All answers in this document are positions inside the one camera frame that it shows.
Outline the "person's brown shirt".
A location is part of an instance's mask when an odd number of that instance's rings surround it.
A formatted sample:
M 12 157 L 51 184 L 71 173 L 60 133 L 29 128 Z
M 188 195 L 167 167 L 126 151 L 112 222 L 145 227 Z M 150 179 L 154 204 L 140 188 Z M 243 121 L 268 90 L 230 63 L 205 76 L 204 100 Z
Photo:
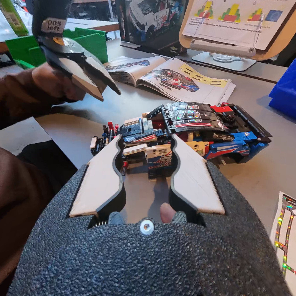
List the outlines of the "person's brown shirt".
M 0 289 L 6 295 L 36 220 L 61 188 L 8 150 L 1 148 L 0 158 Z

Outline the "person's left hand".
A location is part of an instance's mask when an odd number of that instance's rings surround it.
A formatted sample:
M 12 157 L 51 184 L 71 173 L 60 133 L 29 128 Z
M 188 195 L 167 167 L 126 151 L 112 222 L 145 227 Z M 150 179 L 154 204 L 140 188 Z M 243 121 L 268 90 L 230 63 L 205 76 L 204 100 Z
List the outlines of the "person's left hand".
M 32 70 L 32 79 L 39 89 L 61 102 L 82 101 L 86 95 L 70 78 L 48 63 L 35 67 Z

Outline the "open white instruction booklet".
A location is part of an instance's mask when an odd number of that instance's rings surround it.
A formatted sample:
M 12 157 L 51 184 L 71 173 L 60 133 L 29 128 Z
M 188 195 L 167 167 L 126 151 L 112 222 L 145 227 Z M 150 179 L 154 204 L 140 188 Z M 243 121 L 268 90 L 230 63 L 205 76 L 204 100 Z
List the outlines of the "open white instruction booklet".
M 120 56 L 103 65 L 113 80 L 148 87 L 176 102 L 219 105 L 236 87 L 231 80 L 205 76 L 177 58 Z

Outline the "green cardboard box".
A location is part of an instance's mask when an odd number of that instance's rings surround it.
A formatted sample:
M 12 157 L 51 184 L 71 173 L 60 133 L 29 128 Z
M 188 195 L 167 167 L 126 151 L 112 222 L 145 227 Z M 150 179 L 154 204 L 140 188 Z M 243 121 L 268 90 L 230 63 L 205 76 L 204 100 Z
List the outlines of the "green cardboard box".
M 20 15 L 18 14 L 13 1 L 11 0 L 1 0 L 0 9 L 4 17 L 11 26 L 13 32 L 18 36 L 29 35 L 28 29 L 24 25 Z

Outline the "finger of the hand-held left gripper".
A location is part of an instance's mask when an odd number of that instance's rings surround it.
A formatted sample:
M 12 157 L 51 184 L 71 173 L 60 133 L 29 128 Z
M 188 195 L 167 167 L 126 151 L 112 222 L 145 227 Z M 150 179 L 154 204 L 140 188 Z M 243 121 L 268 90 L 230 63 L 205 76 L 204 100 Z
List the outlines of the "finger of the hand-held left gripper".
M 121 95 L 120 89 L 98 59 L 86 57 L 84 73 L 98 87 L 101 94 L 103 94 L 107 87 L 110 87 L 115 93 Z
M 80 89 L 90 94 L 94 98 L 103 102 L 103 96 L 99 88 L 92 82 L 92 80 L 83 72 L 83 69 L 68 58 L 58 58 L 61 68 L 71 77 L 71 81 Z

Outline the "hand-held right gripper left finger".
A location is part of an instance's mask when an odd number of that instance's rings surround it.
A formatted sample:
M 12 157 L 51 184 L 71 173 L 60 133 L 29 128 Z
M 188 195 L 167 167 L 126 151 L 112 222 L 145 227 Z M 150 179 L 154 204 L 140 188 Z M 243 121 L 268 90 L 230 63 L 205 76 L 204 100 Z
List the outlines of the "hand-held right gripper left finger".
M 123 139 L 117 135 L 87 164 L 69 217 L 97 215 L 108 218 L 126 204 L 122 168 Z

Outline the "toy brick race car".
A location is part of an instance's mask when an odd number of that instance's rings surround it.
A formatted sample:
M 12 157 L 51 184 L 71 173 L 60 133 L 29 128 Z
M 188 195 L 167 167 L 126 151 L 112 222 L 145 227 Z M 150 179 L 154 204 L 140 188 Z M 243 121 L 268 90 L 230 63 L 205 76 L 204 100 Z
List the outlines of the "toy brick race car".
M 227 156 L 236 163 L 249 161 L 271 143 L 272 137 L 243 108 L 225 102 L 220 106 L 194 102 L 167 103 L 124 123 L 138 118 L 152 120 L 153 128 L 162 129 L 165 137 L 157 142 L 137 145 L 128 145 L 123 140 L 123 175 L 128 165 L 146 159 L 149 179 L 171 176 L 173 134 L 205 160 Z M 119 135 L 119 128 L 112 122 L 108 122 L 108 127 L 103 125 L 102 137 L 94 136 L 91 140 L 93 156 Z

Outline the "green plastic bin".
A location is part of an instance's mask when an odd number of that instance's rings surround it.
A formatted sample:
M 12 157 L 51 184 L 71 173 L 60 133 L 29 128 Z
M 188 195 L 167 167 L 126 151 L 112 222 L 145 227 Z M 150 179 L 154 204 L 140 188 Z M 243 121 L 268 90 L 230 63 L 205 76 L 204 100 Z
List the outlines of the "green plastic bin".
M 75 28 L 65 29 L 64 37 L 75 40 L 87 51 L 98 58 L 102 64 L 108 62 L 106 36 L 104 31 Z M 46 62 L 38 43 L 32 35 L 5 41 L 16 64 L 23 69 L 31 69 Z

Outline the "blue plastic bin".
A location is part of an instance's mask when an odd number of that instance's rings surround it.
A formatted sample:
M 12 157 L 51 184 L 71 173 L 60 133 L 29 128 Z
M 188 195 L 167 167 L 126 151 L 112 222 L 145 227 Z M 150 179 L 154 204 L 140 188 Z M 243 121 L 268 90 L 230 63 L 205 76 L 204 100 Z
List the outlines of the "blue plastic bin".
M 269 94 L 269 106 L 296 119 L 296 60 L 288 67 Z

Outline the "printed instruction sheet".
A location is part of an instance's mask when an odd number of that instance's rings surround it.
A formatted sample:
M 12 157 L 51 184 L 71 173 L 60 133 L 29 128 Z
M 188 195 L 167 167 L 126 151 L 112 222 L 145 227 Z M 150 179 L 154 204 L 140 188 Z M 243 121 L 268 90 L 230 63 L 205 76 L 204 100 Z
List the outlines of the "printed instruction sheet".
M 295 0 L 193 1 L 182 35 L 265 50 Z

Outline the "wooden document board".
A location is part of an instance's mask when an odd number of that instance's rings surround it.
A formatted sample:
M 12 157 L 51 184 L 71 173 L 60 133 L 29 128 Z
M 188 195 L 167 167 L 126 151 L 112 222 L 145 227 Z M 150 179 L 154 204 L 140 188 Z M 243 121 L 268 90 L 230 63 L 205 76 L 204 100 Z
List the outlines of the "wooden document board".
M 294 8 L 284 21 L 284 23 L 277 31 L 276 35 L 273 37 L 269 46 L 265 50 L 256 49 L 255 46 L 243 47 L 227 43 L 220 43 L 216 41 L 209 41 L 201 38 L 187 37 L 182 35 L 182 32 L 186 24 L 187 18 L 189 16 L 189 10 L 191 9 L 192 5 L 193 0 L 190 0 L 188 2 L 187 10 L 185 12 L 184 20 L 182 22 L 179 33 L 179 41 L 181 45 L 188 49 L 261 61 L 267 60 L 278 55 L 288 45 L 288 43 L 295 34 L 296 11 L 294 6 Z

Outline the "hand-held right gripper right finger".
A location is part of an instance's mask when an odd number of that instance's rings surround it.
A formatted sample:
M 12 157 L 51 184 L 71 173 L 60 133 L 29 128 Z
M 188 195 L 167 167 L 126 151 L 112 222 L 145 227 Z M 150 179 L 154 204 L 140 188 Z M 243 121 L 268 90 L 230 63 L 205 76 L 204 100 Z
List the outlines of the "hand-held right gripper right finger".
M 174 171 L 169 203 L 175 211 L 225 214 L 207 161 L 176 134 L 171 136 Z

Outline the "holographic sticker sheet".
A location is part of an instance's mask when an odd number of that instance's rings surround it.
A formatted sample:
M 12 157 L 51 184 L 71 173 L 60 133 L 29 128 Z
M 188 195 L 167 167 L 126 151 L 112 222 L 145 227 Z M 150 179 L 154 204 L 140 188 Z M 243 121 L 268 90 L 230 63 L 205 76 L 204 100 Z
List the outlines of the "holographic sticker sheet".
M 270 240 L 273 243 L 283 277 L 295 294 L 296 275 L 296 200 L 279 192 L 278 208 L 273 221 Z

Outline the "toy car packaging box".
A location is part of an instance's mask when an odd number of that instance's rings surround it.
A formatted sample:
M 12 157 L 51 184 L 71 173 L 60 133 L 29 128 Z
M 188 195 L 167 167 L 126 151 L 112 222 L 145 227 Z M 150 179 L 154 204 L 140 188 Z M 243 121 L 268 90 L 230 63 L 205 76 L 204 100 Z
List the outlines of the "toy car packaging box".
M 175 57 L 186 53 L 179 32 L 189 1 L 118 0 L 117 16 L 122 42 L 147 53 Z

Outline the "grey desk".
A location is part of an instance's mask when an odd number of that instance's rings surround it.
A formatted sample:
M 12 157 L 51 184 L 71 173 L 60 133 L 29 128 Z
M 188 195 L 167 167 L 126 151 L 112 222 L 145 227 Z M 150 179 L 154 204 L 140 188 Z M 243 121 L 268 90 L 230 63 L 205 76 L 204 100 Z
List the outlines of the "grey desk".
M 270 233 L 275 218 L 279 192 L 295 198 L 295 120 L 269 106 L 269 93 L 275 83 L 236 73 L 190 64 L 196 71 L 213 78 L 231 79 L 236 85 L 228 102 L 241 106 L 271 133 L 272 142 L 250 161 L 220 165 L 220 172 L 242 193 L 257 212 Z M 83 101 L 53 107 L 36 121 L 50 135 L 72 163 L 80 168 L 91 158 L 91 138 L 102 132 L 108 121 L 122 124 L 124 120 L 150 112 L 170 100 L 128 84 L 117 83 L 121 95 L 110 88 L 103 93 L 104 101 L 89 94 Z M 129 166 L 124 181 L 127 202 L 122 215 L 127 223 L 144 217 L 160 221 L 160 206 L 168 202 L 169 179 L 149 180 L 147 167 Z

